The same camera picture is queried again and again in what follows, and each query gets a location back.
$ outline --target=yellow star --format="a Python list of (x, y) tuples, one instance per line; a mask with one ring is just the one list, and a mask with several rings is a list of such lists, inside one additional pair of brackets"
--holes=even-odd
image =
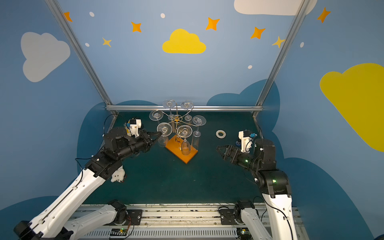
[(70, 12), (66, 12), (66, 13), (64, 13), (64, 16), (65, 16), (65, 18), (68, 20), (68, 21), (72, 21), (72, 19), (70, 18)]
[(216, 31), (216, 24), (218, 23), (218, 21), (219, 21), (219, 19), (212, 20), (212, 19), (208, 18), (208, 26), (205, 30), (213, 29)]
[(103, 40), (104, 40), (103, 45), (108, 45), (108, 46), (111, 48), (111, 46), (109, 45), (109, 42), (112, 41), (112, 40), (107, 41), (107, 40), (105, 40), (104, 38), (103, 38)]
[(255, 27), (255, 32), (254, 32), (253, 35), (251, 36), (251, 39), (252, 39), (252, 38), (258, 38), (258, 39), (260, 39), (260, 38), (262, 37), (262, 33), (263, 33), (264, 30), (265, 30), (265, 28), (264, 28), (264, 29), (258, 29), (257, 27)]
[(141, 23), (138, 23), (138, 24), (135, 24), (135, 23), (133, 23), (133, 22), (131, 22), (131, 23), (132, 23), (132, 26), (133, 26), (133, 30), (132, 30), (132, 32), (134, 32), (134, 31), (141, 32), (141, 30), (140, 30), (140, 25), (141, 25)]
[(277, 42), (274, 43), (274, 44), (272, 44), (272, 46), (273, 46), (273, 45), (277, 45), (277, 46), (279, 46), (279, 48), (280, 48), (281, 43), (284, 42), (284, 41), (285, 41), (285, 39), (281, 40), (281, 39), (280, 39), (280, 36), (278, 36), (278, 37), (277, 37)]
[(325, 18), (330, 14), (331, 12), (328, 12), (325, 8), (323, 10), (323, 13), (319, 16), (317, 20), (321, 20), (321, 23), (324, 22)]

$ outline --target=blue wall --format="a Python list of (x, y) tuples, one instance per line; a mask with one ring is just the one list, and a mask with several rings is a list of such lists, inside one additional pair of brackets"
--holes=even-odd
[(371, 240), (363, 217), (340, 185), (312, 162), (285, 156), (279, 138), (274, 134), (279, 118), (280, 95), (274, 83), (257, 116), (263, 135), (276, 146), (277, 167), (283, 170), (292, 186), (292, 205), (298, 207), (311, 240)]
[[(331, 13), (322, 23), (318, 17), (325, 7)], [(304, 19), (277, 76), (280, 106), (266, 103), (266, 111), (259, 115), (264, 118), (268, 110), (275, 113), (280, 110), (273, 133), (281, 143), (286, 158), (285, 168), (291, 172), (289, 177), (296, 177), (292, 174), (305, 174), (303, 176), (311, 178), (303, 179), (303, 186), (293, 188), (303, 188), (309, 181), (312, 182), (312, 191), (308, 194), (318, 196), (305, 196), (306, 192), (295, 196), (306, 227), (322, 224), (322, 221), (328, 222), (331, 217), (317, 210), (322, 206), (319, 205), (319, 200), (326, 201), (329, 208), (336, 209), (333, 216), (339, 215), (339, 222), (334, 224), (334, 229), (325, 228), (329, 232), (325, 231), (327, 236), (322, 239), (330, 239), (337, 232), (337, 227), (341, 224), (344, 226), (345, 222), (348, 224), (344, 233), (353, 233), (349, 239), (372, 239), (372, 235), (366, 233), (365, 224), (358, 221), (359, 214), (373, 236), (383, 234), (384, 231), (384, 191), (381, 177), (384, 152), (377, 151), (364, 142), (319, 86), (322, 77), (331, 71), (343, 73), (362, 63), (384, 66), (383, 10), (383, 1), (318, 0), (315, 8)], [(384, 76), (379, 76), (377, 80), (384, 81)], [(369, 79), (362, 78), (360, 84), (360, 87), (366, 87)], [(367, 102), (366, 99), (367, 96), (357, 94), (349, 106), (353, 108), (356, 103), (361, 102), (364, 105), (377, 104)], [(364, 108), (357, 108), (355, 111), (356, 115), (362, 114), (369, 120), (371, 113), (365, 112)], [(378, 104), (377, 111), (383, 111), (382, 103)], [(305, 159), (310, 163), (299, 163), (298, 159), (302, 159), (301, 162)], [(318, 177), (315, 181), (306, 173), (314, 172), (315, 169), (325, 171), (340, 187), (329, 187), (331, 180), (324, 179), (322, 175), (313, 174)], [(343, 191), (351, 199), (352, 205), (347, 200), (345, 203), (340, 201)], [(317, 232), (310, 231), (310, 238), (316, 239), (313, 236)]]
[[(28, 199), (57, 196), (67, 187), (76, 176), (80, 126), (102, 99), (72, 48), (69, 58), (41, 81), (31, 82), (24, 75), (26, 58), (20, 45), (24, 33), (49, 33), (69, 44), (43, 0), (2, 1), (0, 31), (0, 209), (4, 209)], [(0, 210), (1, 227), (10, 208)], [(19, 221), (30, 220), (39, 211), (15, 214)]]
[[(235, 10), (234, 0), (59, 3), (70, 13), (69, 24), (114, 104), (128, 100), (162, 104), (169, 98), (206, 104), (217, 94), (240, 94), (268, 77), (279, 51), (273, 44), (278, 36), (285, 38), (293, 20), (293, 16), (242, 14)], [(216, 31), (206, 30), (208, 18), (220, 19)], [(133, 32), (131, 22), (141, 23), (141, 32)], [(251, 39), (255, 27), (265, 28), (260, 39)], [(163, 51), (163, 43), (179, 28), (197, 34), (206, 50)], [(111, 40), (111, 47), (103, 45), (103, 38)]]

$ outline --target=white tape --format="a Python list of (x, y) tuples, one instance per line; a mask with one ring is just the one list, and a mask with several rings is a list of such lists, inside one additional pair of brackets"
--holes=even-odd
[(218, 138), (225, 138), (225, 136), (226, 136), (226, 133), (223, 130), (217, 130), (216, 137), (218, 137)]

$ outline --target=black cable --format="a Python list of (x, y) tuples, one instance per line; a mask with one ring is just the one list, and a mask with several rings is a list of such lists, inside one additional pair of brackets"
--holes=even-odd
[(276, 209), (276, 210), (280, 211), (280, 212), (284, 215), (285, 220), (287, 220), (287, 222), (288, 222), (289, 229), (291, 230), (291, 237), (292, 237), (292, 240), (293, 240), (293, 231), (292, 231), (292, 227), (291, 227), (291, 224), (289, 223), (288, 218), (287, 218), (287, 216), (285, 215), (285, 213), (284, 213), (283, 211), (281, 211), (280, 209), (277, 209), (277, 208), (275, 208), (275, 207), (269, 205), (269, 203), (267, 203), (267, 202), (265, 201), (265, 199), (264, 199), (264, 202), (265, 202), (266, 205), (270, 206), (270, 207), (273, 208), (273, 209)]
[(250, 141), (245, 145), (245, 152), (247, 152), (248, 144), (249, 144), (250, 142), (252, 142), (252, 141), (253, 141), (253, 140), (250, 140)]
[(132, 225), (133, 225), (133, 228), (132, 228), (131, 233), (128, 236), (126, 236), (123, 240), (127, 239), (133, 233), (133, 230), (135, 230), (135, 225), (133, 223), (132, 223)]
[(263, 212), (263, 215), (262, 215), (262, 218), (260, 219), (260, 222), (263, 221), (263, 216), (264, 216), (264, 214), (266, 213), (266, 211), (267, 211), (267, 209)]
[(229, 209), (229, 207), (227, 207), (227, 206), (221, 206), (221, 207), (219, 207), (217, 210), (219, 211), (219, 210), (222, 209), (223, 207)]
[(113, 221), (113, 222), (110, 222), (109, 224), (111, 224), (111, 223), (115, 223), (115, 222), (122, 222), (122, 221), (124, 221), (124, 220)]
[(260, 198), (263, 202), (265, 202), (264, 199), (263, 199), (262, 197), (260, 197), (260, 196), (256, 196), (256, 197), (254, 197), (254, 198), (253, 198), (253, 201), (255, 201), (255, 198), (257, 198), (257, 197)]
[(253, 184), (256, 184), (257, 185), (257, 183), (256, 182), (254, 182), (254, 181), (252, 181), (252, 180), (250, 180), (249, 178), (247, 178), (247, 176), (245, 175), (245, 172), (243, 171), (243, 174), (244, 174), (244, 177), (248, 180), (248, 181), (250, 181), (251, 183), (253, 183)]
[[(101, 147), (101, 148), (97, 151), (96, 154), (98, 154), (98, 153), (100, 152), (101, 149), (103, 149), (103, 147)], [(79, 158), (79, 157), (77, 157), (77, 158), (75, 158), (75, 160), (89, 160), (89, 159), (92, 159), (92, 157), (89, 157), (89, 158)]]
[(25, 237), (28, 233), (30, 233), (33, 229), (35, 229), (35, 227), (37, 227), (39, 224), (36, 224), (36, 226), (34, 226), (31, 230), (29, 230), (26, 234), (24, 234), (23, 236), (21, 236), (18, 240), (21, 240), (23, 237)]
[(257, 215), (260, 217), (260, 215), (259, 215), (259, 211), (258, 211), (256, 208), (255, 208), (255, 210), (256, 210)]
[[(262, 129), (260, 128), (260, 126), (259, 126), (259, 124), (257, 124), (256, 123), (256, 125), (257, 125), (257, 131), (259, 132), (259, 135), (260, 135), (260, 138), (261, 138), (261, 140), (262, 140), (262, 146), (263, 146), (263, 140), (264, 140), (264, 136), (263, 136), (263, 132), (262, 132)], [(261, 155), (261, 151), (259, 152), (259, 155), (255, 158), (255, 160), (257, 160), (258, 159), (258, 157), (260, 157), (260, 155)]]
[(77, 161), (77, 159), (75, 159), (75, 161), (77, 162), (77, 164), (80, 166), (80, 169), (81, 169), (81, 178), (80, 178), (80, 181), (76, 184), (75, 187), (77, 187), (77, 185), (79, 185), (79, 183), (81, 182), (81, 180), (83, 179), (83, 167), (80, 165), (79, 161)]
[(109, 116), (112, 116), (112, 115), (118, 115), (118, 116), (122, 117), (122, 118), (124, 119), (125, 122), (127, 122), (127, 120), (125, 120), (125, 118), (124, 118), (123, 116), (121, 116), (120, 114), (118, 114), (118, 113), (112, 113), (112, 114), (108, 115), (108, 116), (105, 118), (105, 120), (104, 120), (104, 124), (103, 124), (103, 132), (104, 132), (104, 135), (105, 135), (105, 122), (107, 121), (108, 117), (109, 117)]

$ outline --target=dark blue cloud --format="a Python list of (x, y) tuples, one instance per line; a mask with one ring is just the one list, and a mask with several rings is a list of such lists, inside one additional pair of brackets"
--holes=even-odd
[(17, 240), (13, 228), (22, 220), (30, 221), (48, 207), (58, 196), (28, 199), (0, 210), (1, 239)]
[(246, 87), (240, 94), (220, 93), (211, 97), (207, 105), (251, 106), (255, 105), (266, 79), (255, 82)]

